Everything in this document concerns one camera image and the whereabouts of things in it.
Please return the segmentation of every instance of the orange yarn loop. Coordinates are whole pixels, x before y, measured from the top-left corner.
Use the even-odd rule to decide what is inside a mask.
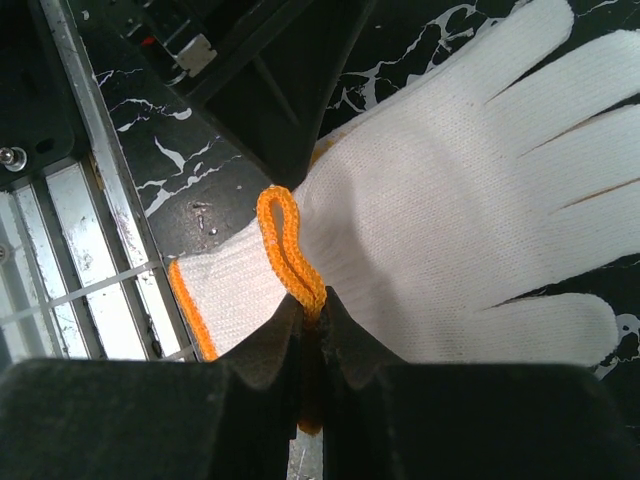
[[[282,238],[274,217],[274,207],[282,210]],[[256,208],[269,263],[287,291],[302,304],[305,316],[315,322],[327,300],[320,274],[304,258],[298,246],[300,212],[291,192],[269,187],[260,194]]]

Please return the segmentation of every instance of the white glove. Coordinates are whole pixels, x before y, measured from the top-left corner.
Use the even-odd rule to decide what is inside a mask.
[[[640,35],[607,35],[517,81],[572,21],[562,0],[521,8],[333,134],[295,192],[303,253],[409,361],[592,365],[616,345],[597,297],[510,301],[640,252],[640,108],[592,118],[640,90]],[[255,221],[170,276],[210,359],[285,294]]]

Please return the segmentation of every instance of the white fabric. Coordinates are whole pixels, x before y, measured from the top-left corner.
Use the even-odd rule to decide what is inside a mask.
[[[572,22],[562,0],[521,8],[332,134],[295,193],[303,252],[407,360],[591,365],[616,345],[597,297],[510,301],[640,252],[640,108],[586,121],[640,90],[640,35],[516,82]],[[285,294],[255,221],[179,266],[221,354]]]

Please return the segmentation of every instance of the marble countertop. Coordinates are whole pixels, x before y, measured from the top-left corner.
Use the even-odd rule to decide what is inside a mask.
[[[524,3],[407,0],[399,8],[380,0],[336,86],[321,133],[375,106]],[[613,30],[640,28],[638,0],[570,3],[575,26],[554,58]],[[248,152],[225,140],[215,119],[189,106],[125,48],[101,21],[95,2],[71,4],[161,254],[221,244],[253,218],[269,179]],[[593,293],[614,308],[620,346],[595,373],[614,394],[640,446],[639,280],[635,255],[541,293]]]

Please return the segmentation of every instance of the glove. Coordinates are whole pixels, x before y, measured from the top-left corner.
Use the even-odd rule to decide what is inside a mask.
[[[351,316],[413,362],[592,365],[616,346],[592,295],[513,300],[640,251],[640,35],[569,36],[537,0],[322,142],[295,192],[300,246]],[[252,222],[170,267],[206,359],[286,293]]]

